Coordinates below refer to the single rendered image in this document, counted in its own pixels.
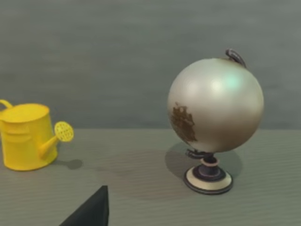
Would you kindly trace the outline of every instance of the yellow watering can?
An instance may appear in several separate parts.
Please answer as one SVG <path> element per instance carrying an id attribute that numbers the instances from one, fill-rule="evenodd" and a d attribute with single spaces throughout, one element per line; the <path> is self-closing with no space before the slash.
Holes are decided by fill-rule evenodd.
<path id="1" fill-rule="evenodd" d="M 6 107 L 0 112 L 0 132 L 3 161 L 9 169 L 28 171 L 47 166 L 57 157 L 57 143 L 73 139 L 73 129 L 64 121 L 55 125 L 54 135 L 47 106 L 0 103 Z"/>

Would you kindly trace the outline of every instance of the brown continent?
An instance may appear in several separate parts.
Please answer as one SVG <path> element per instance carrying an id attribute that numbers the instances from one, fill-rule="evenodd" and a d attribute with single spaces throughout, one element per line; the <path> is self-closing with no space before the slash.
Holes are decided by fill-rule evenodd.
<path id="1" fill-rule="evenodd" d="M 173 108 L 170 119 L 175 133 L 186 143 L 197 141 L 193 130 L 195 124 L 192 115 L 187 113 L 186 106 L 179 106 L 178 103 L 175 104 L 176 107 Z"/>

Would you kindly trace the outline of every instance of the table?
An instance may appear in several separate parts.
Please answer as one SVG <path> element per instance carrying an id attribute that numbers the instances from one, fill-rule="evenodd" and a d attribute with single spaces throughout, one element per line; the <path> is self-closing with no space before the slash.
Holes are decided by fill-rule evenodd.
<path id="1" fill-rule="evenodd" d="M 259 130 L 217 155 L 234 188 L 206 196 L 182 182 L 198 161 L 169 129 L 79 129 L 58 159 L 32 172 L 0 167 L 0 225 L 57 226 L 101 185 L 110 226 L 299 226 L 301 131 Z"/>

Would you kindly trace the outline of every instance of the watering can lid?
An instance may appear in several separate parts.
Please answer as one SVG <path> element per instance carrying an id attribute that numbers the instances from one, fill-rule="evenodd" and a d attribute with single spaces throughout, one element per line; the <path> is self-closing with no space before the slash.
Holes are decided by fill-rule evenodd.
<path id="1" fill-rule="evenodd" d="M 15 105 L 1 112 L 0 120 L 22 123 L 40 119 L 49 113 L 49 108 L 39 104 Z"/>

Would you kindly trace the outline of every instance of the silver globe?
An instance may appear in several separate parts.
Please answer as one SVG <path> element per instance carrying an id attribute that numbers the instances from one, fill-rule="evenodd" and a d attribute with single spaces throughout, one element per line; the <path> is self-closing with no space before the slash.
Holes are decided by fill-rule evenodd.
<path id="1" fill-rule="evenodd" d="M 264 99 L 244 62 L 203 59 L 186 67 L 168 95 L 176 134 L 193 148 L 225 152 L 245 143 L 261 121 Z"/>

